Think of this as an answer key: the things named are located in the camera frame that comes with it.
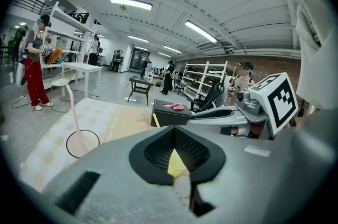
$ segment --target pink cable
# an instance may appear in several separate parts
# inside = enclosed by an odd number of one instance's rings
[[[77,137],[79,139],[79,143],[81,144],[82,146],[82,149],[84,149],[84,151],[86,153],[88,153],[88,150],[86,148],[86,145],[85,145],[85,142],[83,141],[83,138],[82,138],[82,135],[80,133],[80,128],[79,128],[79,124],[78,124],[78,119],[76,117],[76,112],[75,112],[75,105],[74,105],[74,95],[73,95],[73,92],[72,90],[70,89],[69,85],[67,84],[65,86],[67,88],[67,91],[69,93],[69,96],[70,96],[70,104],[71,104],[71,111],[72,111],[72,117],[73,117],[73,122],[74,122],[74,125],[75,125],[75,129],[76,129],[76,133],[77,133]]]

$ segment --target red pants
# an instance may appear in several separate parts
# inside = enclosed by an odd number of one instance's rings
[[[25,76],[28,83],[28,93],[32,101],[32,106],[38,105],[38,98],[40,98],[43,104],[47,104],[49,99],[43,87],[40,60],[38,62],[33,62],[33,60],[28,58],[25,61],[25,65]]]

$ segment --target white ceiling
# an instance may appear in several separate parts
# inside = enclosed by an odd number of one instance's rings
[[[110,0],[74,1],[117,37],[135,35],[148,39],[149,44],[137,45],[175,55],[163,48],[166,44],[182,51],[176,58],[207,55],[198,47],[211,44],[185,26],[187,20],[216,37],[219,46],[247,50],[300,48],[294,30],[297,0],[140,0],[152,3],[153,9],[126,6],[127,13]],[[207,48],[215,49],[215,45],[204,47]],[[222,48],[217,50],[224,54]]]

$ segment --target gray floor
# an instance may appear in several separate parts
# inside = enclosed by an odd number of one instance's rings
[[[131,85],[129,77],[135,76],[136,73],[125,72],[125,73],[111,73],[108,68],[104,68],[101,74],[101,84],[99,88],[99,97],[95,97],[90,94],[89,97],[111,102],[121,105],[129,105],[135,107],[146,106],[146,96],[140,94],[134,94],[132,101],[127,103],[127,99],[131,92]],[[93,92],[96,88],[96,77],[95,73],[89,76],[89,93]],[[20,170],[22,163],[28,158],[29,154],[33,151],[34,146],[27,148],[30,145],[37,144],[44,134],[52,127],[55,122],[61,118],[64,113],[59,113],[52,110],[49,107],[44,107],[42,111],[33,111],[31,105],[25,105],[20,108],[12,108],[13,103],[18,99],[21,93],[15,82],[15,71],[13,68],[1,68],[0,80],[7,82],[7,85],[0,87],[0,104],[5,115],[5,123],[0,126],[0,134],[2,149],[7,152],[8,159],[12,165],[14,172],[17,173]],[[84,98],[84,79],[79,80],[79,90],[74,91],[75,102],[78,103]],[[161,99],[168,102],[179,102],[184,105],[189,105],[186,97],[182,96],[182,93],[178,96],[177,91],[175,93],[170,92],[168,96],[163,96],[159,91],[159,87],[154,87],[150,90],[149,94],[149,106],[152,105],[155,99]],[[59,90],[48,90],[48,97],[54,103],[54,109],[59,111],[65,111],[65,105],[68,110],[70,109],[70,103],[67,101],[60,101]],[[27,95],[26,88],[24,88],[22,95]],[[29,104],[30,99],[22,99],[20,102],[14,105],[14,107]]]

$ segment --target white shirt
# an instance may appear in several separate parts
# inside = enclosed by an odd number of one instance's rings
[[[97,46],[99,45],[99,42],[97,41],[97,40],[95,40],[94,42],[93,42],[93,47],[92,47],[92,49],[91,49],[91,53],[95,53],[96,54],[96,52],[97,52]]]
[[[319,109],[338,107],[338,22],[330,0],[299,0],[302,50],[297,94]]]

